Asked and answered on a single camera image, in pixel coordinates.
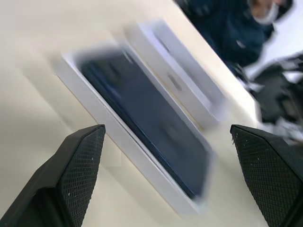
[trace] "person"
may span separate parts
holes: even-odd
[[[188,19],[235,76],[256,62],[293,0],[179,0]]]

